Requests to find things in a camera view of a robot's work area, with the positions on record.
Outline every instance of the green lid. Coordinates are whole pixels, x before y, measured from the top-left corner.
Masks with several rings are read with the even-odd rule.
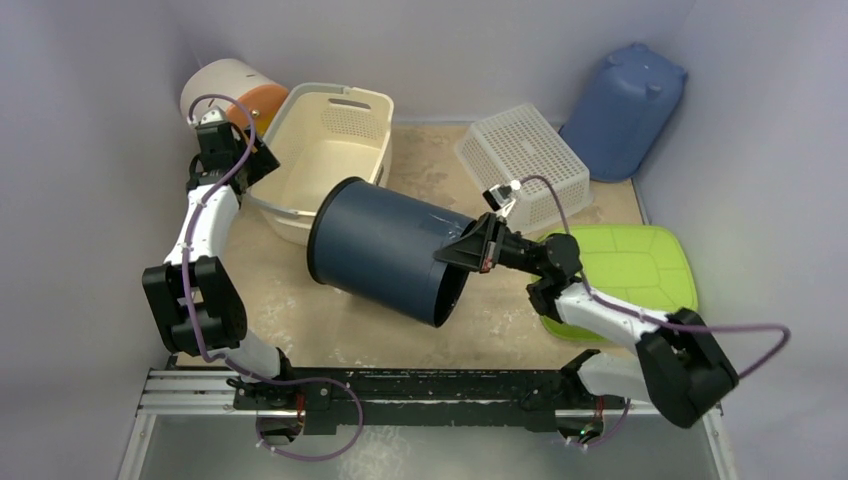
[[[553,233],[564,230],[542,239]],[[580,245],[580,261],[592,288],[653,310],[698,309],[686,255],[668,230],[651,225],[579,225],[571,228],[571,234]],[[605,340],[548,317],[542,317],[542,324],[564,340]]]

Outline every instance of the white perforated basket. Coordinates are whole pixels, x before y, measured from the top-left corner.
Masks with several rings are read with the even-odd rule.
[[[532,104],[472,123],[456,154],[480,190],[535,174],[550,180],[566,215],[592,203],[589,169]],[[545,185],[529,181],[507,221],[513,231],[534,232],[559,222],[559,213]]]
[[[348,177],[385,186],[392,161],[392,99],[325,83],[292,90],[264,140],[279,168],[248,192],[281,237],[306,245],[315,214]]]

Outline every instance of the table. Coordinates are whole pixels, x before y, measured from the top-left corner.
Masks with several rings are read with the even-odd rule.
[[[487,211],[453,151],[466,128],[394,127],[388,188],[473,218]],[[594,202],[572,216],[572,224],[642,223],[629,181],[593,182],[592,192]],[[506,268],[470,275],[438,329],[319,285],[307,271],[306,248],[277,237],[247,203],[233,222],[223,262],[250,328],[296,366],[558,369],[588,346],[548,334],[527,300],[529,276]],[[620,347],[603,348],[629,355]],[[177,363],[202,360],[182,355]]]

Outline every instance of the white wall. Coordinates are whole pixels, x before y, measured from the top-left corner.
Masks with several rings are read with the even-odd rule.
[[[13,0],[0,64],[0,478],[114,478],[166,358],[141,272],[179,231],[197,63],[158,0]]]
[[[684,102],[639,183],[711,323],[780,321],[787,351],[727,400],[742,478],[845,478],[848,3],[701,0],[669,55]],[[722,337],[738,366],[772,338]]]
[[[694,0],[168,0],[204,63],[293,87],[390,95],[400,121],[474,120],[530,101],[562,121],[609,51],[668,42]]]

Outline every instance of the blue container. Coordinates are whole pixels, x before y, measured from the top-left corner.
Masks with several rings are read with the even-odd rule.
[[[306,263],[312,279],[434,327],[447,320],[468,272],[433,253],[474,220],[361,178],[342,181],[315,215]]]
[[[646,45],[616,50],[583,92],[559,134],[593,180],[632,177],[671,116],[686,70]]]

